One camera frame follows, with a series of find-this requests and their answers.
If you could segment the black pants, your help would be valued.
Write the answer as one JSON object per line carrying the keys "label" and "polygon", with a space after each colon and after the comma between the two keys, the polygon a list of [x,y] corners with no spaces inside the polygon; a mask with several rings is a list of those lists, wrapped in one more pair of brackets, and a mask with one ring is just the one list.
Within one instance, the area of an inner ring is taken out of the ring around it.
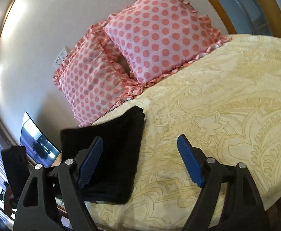
{"label": "black pants", "polygon": [[80,190],[85,201],[127,203],[133,191],[144,123],[143,110],[134,106],[111,121],[61,131],[64,161],[89,148],[95,137],[103,140],[103,151],[93,175]]}

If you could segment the black flat screen television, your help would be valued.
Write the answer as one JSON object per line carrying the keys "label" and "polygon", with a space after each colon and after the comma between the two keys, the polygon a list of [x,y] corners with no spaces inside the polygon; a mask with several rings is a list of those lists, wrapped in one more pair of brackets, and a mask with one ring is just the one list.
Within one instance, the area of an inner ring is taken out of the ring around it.
{"label": "black flat screen television", "polygon": [[20,145],[25,146],[27,155],[44,167],[51,167],[60,151],[40,131],[27,111],[24,112]]}

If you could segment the cream patterned bed blanket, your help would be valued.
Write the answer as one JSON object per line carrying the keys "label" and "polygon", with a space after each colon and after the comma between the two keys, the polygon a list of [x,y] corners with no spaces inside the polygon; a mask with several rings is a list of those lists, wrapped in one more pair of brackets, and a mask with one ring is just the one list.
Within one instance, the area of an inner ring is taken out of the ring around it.
{"label": "cream patterned bed blanket", "polygon": [[145,113],[134,189],[124,205],[88,203],[94,221],[117,230],[179,230],[200,193],[177,138],[221,164],[246,164],[264,207],[281,197],[281,38],[232,40],[98,120]]}

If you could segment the left pink polka-dot pillow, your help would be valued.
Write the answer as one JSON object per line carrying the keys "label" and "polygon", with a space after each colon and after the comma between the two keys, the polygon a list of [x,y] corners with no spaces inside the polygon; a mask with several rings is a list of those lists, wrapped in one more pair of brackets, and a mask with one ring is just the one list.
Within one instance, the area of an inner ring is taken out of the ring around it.
{"label": "left pink polka-dot pillow", "polygon": [[143,92],[118,63],[121,52],[105,33],[106,24],[90,26],[53,74],[54,84],[82,127]]}

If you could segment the pink polka-dot pillow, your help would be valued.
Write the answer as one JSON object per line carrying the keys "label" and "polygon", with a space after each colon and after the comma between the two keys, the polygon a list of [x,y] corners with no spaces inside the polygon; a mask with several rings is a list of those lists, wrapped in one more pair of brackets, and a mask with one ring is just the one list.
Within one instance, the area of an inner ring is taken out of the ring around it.
{"label": "pink polka-dot pillow", "polygon": [[121,52],[105,33],[106,24],[90,26],[53,74],[54,84],[82,127],[143,92],[118,63]]}
{"label": "pink polka-dot pillow", "polygon": [[137,0],[112,16],[104,30],[132,77],[150,84],[230,41],[211,22],[185,0]]}

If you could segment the right pink polka-dot pillow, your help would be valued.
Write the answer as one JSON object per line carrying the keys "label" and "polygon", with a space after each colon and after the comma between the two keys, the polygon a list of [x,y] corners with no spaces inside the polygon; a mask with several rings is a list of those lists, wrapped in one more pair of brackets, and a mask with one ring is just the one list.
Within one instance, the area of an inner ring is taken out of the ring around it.
{"label": "right pink polka-dot pillow", "polygon": [[132,77],[150,84],[230,41],[211,22],[185,0],[137,0],[112,16],[104,30]]}

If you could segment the wooden framed glass door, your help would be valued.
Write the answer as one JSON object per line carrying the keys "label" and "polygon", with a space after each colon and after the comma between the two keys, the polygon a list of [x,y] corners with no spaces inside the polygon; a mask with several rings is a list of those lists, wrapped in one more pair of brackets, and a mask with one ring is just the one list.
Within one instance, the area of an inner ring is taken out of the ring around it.
{"label": "wooden framed glass door", "polygon": [[229,33],[269,35],[281,38],[281,0],[208,0]]}

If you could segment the white wall socket panel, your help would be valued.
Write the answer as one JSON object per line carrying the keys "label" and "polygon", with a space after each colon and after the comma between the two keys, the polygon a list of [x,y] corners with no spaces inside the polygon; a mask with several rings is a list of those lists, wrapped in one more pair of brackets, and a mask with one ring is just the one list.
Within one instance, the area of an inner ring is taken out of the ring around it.
{"label": "white wall socket panel", "polygon": [[60,53],[58,54],[58,56],[56,57],[55,61],[53,62],[53,65],[55,67],[57,67],[60,63],[63,62],[63,60],[65,59],[65,57],[67,57],[69,54],[69,50],[67,47],[63,47],[60,51]]}

